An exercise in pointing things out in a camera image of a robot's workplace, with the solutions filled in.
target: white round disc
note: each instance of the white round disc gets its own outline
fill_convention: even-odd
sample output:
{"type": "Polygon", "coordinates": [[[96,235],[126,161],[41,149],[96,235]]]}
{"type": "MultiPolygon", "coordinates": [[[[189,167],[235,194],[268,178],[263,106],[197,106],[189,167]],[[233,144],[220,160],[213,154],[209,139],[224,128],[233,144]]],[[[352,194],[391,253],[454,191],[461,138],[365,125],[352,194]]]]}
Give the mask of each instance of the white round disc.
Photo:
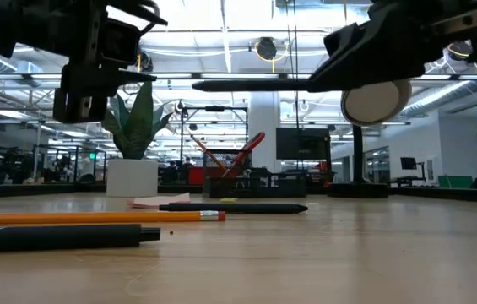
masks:
{"type": "Polygon", "coordinates": [[[410,97],[407,79],[370,84],[343,94],[342,111],[350,122],[368,126],[399,114],[410,97]]]}

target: green plant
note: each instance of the green plant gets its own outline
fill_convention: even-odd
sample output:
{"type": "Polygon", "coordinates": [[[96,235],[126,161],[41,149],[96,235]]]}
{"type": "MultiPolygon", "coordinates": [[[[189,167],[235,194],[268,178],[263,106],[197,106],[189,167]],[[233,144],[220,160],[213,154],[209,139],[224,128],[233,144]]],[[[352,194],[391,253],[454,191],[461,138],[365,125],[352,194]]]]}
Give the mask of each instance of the green plant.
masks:
{"type": "Polygon", "coordinates": [[[117,95],[111,98],[111,110],[107,109],[103,128],[112,133],[112,140],[124,159],[140,160],[154,140],[155,135],[169,122],[172,113],[163,118],[164,105],[154,111],[152,82],[145,82],[135,98],[131,112],[117,95]]]}

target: potted plant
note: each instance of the potted plant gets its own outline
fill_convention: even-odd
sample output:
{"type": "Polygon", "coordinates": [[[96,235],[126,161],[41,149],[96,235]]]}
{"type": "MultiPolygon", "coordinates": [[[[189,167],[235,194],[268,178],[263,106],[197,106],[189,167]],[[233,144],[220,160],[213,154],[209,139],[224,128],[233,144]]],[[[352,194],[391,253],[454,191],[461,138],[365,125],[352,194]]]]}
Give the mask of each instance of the potted plant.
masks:
{"type": "Polygon", "coordinates": [[[128,111],[117,95],[106,110],[103,127],[112,133],[114,144],[123,159],[109,161],[106,194],[110,197],[151,197],[157,195],[158,164],[143,160],[155,135],[169,122],[172,113],[163,118],[164,105],[154,111],[152,83],[144,83],[128,111]]]}

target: wooden table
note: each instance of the wooden table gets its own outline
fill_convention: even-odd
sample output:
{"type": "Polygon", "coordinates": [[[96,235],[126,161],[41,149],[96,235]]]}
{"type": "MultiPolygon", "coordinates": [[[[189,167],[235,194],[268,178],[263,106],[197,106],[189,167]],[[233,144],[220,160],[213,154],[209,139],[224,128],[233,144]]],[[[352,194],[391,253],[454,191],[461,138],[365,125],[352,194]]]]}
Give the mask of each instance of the wooden table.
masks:
{"type": "MultiPolygon", "coordinates": [[[[165,224],[141,248],[0,254],[0,303],[477,303],[477,204],[285,202],[310,210],[165,224]]],[[[0,212],[125,208],[102,193],[0,198],[0,212]]]]}

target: black screen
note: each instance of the black screen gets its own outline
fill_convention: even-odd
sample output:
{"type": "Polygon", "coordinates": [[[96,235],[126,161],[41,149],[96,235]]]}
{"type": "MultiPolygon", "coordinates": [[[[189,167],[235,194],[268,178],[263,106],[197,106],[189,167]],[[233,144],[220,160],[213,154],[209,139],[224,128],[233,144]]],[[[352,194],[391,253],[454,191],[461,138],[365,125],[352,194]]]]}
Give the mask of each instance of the black screen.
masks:
{"type": "Polygon", "coordinates": [[[327,159],[330,149],[330,132],[327,129],[302,129],[300,140],[295,128],[276,128],[275,131],[278,160],[327,159]]]}
{"type": "Polygon", "coordinates": [[[414,157],[402,157],[401,158],[402,170],[416,170],[416,158],[414,157]]]}

